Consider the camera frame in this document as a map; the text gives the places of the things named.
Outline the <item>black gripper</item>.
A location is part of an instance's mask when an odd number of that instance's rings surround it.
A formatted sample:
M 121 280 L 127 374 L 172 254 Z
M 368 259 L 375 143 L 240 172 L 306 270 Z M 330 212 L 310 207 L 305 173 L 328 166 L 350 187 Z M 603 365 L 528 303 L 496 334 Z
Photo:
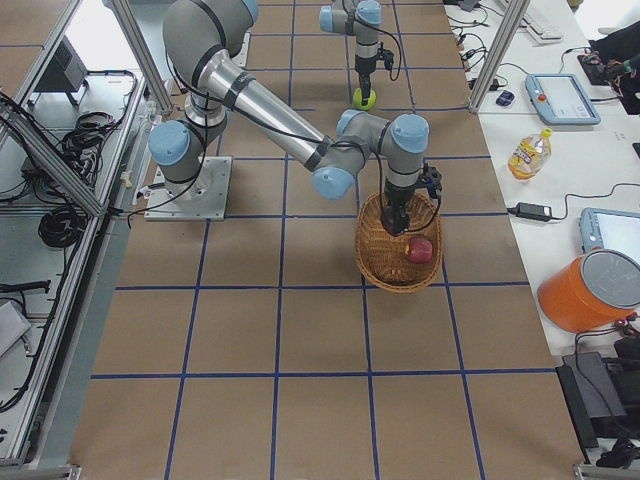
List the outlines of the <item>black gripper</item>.
M 389 179 L 384 181 L 385 203 L 382 208 L 381 222 L 385 231 L 392 236 L 404 234 L 410 226 L 410 216 L 406 205 L 420 188 L 416 181 L 409 186 L 398 186 Z
M 361 92 L 361 102 L 368 103 L 371 98 L 371 80 L 370 75 L 377 69 L 377 63 L 380 59 L 378 53 L 371 56 L 355 55 L 355 70 L 359 75 L 359 88 Z

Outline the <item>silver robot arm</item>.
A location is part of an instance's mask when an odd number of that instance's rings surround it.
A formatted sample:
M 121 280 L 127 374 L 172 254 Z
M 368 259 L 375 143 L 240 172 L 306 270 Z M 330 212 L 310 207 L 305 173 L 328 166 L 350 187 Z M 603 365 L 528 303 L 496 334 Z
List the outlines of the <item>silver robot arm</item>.
M 437 171 L 422 163 L 428 122 L 415 114 L 386 120 L 349 109 L 339 119 L 338 137 L 324 135 L 234 62 L 257 18 L 254 1 L 176 1 L 168 9 L 165 50 L 191 89 L 183 117 L 157 126 L 148 139 L 169 196 L 199 194 L 206 147 L 237 112 L 310 171 L 313 187 L 328 199 L 347 193 L 371 155 L 385 156 L 382 224 L 392 235 L 407 232 L 415 190 L 440 196 Z
M 333 1 L 319 11 L 319 26 L 324 32 L 355 38 L 355 71 L 359 87 L 353 103 L 360 110 L 371 109 L 376 100 L 371 75 L 383 59 L 379 38 L 381 6 L 378 1 Z

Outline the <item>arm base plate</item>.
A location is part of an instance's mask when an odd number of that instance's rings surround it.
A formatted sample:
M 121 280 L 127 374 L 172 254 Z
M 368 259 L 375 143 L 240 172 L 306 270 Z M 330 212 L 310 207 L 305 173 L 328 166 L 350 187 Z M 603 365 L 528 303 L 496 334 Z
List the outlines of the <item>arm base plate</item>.
M 188 191 L 189 185 L 174 185 L 165 181 L 159 167 L 156 181 L 161 183 L 146 196 L 148 221 L 198 221 L 223 220 L 227 205 L 228 188 L 233 158 L 231 156 L 207 156 L 198 179 Z

